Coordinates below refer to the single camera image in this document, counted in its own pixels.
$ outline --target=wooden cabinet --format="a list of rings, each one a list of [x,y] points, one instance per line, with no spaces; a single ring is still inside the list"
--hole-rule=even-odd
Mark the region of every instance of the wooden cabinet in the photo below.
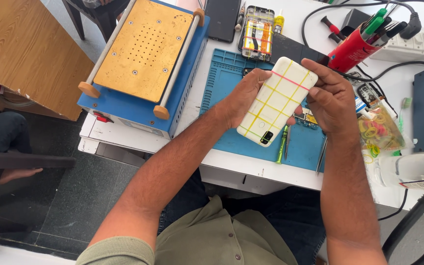
[[[37,104],[21,110],[75,121],[93,66],[40,0],[0,0],[0,84]]]

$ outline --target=white power strip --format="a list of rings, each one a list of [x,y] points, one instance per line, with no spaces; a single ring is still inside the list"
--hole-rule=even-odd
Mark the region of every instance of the white power strip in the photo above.
[[[369,58],[396,63],[424,61],[424,28],[409,40],[402,39],[397,34]]]

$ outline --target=jeans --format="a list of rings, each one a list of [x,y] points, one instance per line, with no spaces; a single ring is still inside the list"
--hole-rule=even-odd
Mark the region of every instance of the jeans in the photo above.
[[[0,113],[0,153],[11,148],[32,153],[26,118],[16,112],[3,112]]]
[[[160,215],[158,234],[183,215],[209,202],[197,169]],[[223,208],[234,216],[244,210],[259,211],[281,235],[299,265],[313,265],[325,240],[320,212],[320,192],[300,187],[247,199],[222,199]]]

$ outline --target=white phone back cover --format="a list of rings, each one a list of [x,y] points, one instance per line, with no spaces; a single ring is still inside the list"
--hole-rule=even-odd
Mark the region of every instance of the white phone back cover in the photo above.
[[[268,147],[286,125],[295,109],[315,85],[318,76],[287,57],[281,57],[261,87],[237,132],[253,142]],[[268,143],[262,139],[273,133]]]

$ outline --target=red pen holder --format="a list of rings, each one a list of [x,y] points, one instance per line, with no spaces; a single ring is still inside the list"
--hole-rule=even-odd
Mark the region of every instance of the red pen holder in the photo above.
[[[345,73],[382,48],[365,42],[361,37],[360,27],[328,54],[330,57],[329,68]]]

